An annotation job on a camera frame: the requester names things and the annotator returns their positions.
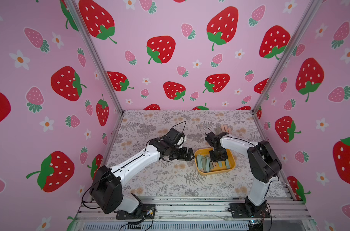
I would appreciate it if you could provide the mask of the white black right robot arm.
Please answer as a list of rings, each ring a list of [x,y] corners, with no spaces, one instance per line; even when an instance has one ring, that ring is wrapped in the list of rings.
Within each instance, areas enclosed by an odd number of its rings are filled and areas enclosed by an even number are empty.
[[[235,138],[227,132],[218,135],[210,132],[206,134],[206,142],[212,147],[210,158],[213,162],[228,159],[227,150],[246,156],[249,160],[254,181],[246,203],[255,207],[265,203],[265,197],[272,181],[278,180],[278,173],[282,164],[268,141],[252,142]]]

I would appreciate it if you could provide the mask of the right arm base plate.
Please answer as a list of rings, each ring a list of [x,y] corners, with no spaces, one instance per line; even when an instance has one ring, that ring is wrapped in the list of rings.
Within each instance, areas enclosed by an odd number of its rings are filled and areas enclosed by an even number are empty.
[[[252,203],[231,203],[228,212],[233,218],[271,218],[267,203],[259,206]]]

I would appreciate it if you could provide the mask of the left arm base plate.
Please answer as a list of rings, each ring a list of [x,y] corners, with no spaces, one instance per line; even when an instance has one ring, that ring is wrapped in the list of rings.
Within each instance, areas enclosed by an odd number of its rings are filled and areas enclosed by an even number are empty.
[[[156,212],[155,204],[139,204],[132,213],[119,210],[116,213],[117,220],[153,219]]]

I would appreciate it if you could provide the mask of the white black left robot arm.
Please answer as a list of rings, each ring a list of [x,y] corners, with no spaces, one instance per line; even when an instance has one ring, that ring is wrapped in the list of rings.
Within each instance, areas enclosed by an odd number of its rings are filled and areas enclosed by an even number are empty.
[[[123,163],[111,168],[101,166],[89,189],[89,194],[99,209],[104,214],[117,211],[129,214],[139,213],[143,207],[141,200],[133,194],[124,194],[123,186],[147,166],[164,160],[165,157],[168,157],[170,161],[193,160],[195,158],[193,150],[183,147],[183,142],[183,138],[180,139],[179,144],[166,141],[165,137],[155,138],[148,141],[143,150]]]

